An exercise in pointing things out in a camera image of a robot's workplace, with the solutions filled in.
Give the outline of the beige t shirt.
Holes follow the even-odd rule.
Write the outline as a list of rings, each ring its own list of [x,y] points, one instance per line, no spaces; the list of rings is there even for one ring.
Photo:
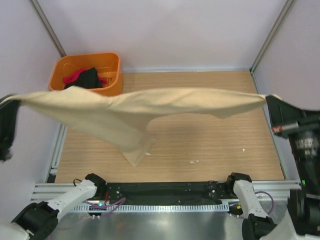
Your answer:
[[[61,91],[38,91],[10,96],[36,112],[117,146],[137,166],[155,139],[147,125],[174,114],[206,114],[219,119],[262,107],[267,96],[204,87],[156,88],[103,96],[72,86]]]

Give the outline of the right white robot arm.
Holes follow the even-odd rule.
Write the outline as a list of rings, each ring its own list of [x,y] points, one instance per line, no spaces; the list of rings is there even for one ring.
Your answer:
[[[238,198],[243,211],[244,240],[318,240],[320,238],[320,112],[293,106],[268,95],[266,103],[274,135],[289,140],[300,179],[291,189],[279,224],[262,209],[249,175],[231,173],[225,192]]]

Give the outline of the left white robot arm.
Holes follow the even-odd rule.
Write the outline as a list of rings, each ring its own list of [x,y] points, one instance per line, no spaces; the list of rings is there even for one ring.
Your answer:
[[[0,161],[12,158],[20,100],[7,95],[0,99]],[[84,180],[59,197],[27,205],[12,221],[0,222],[2,240],[45,240],[59,221],[76,205],[88,200],[101,200],[106,194],[106,181],[90,173]]]

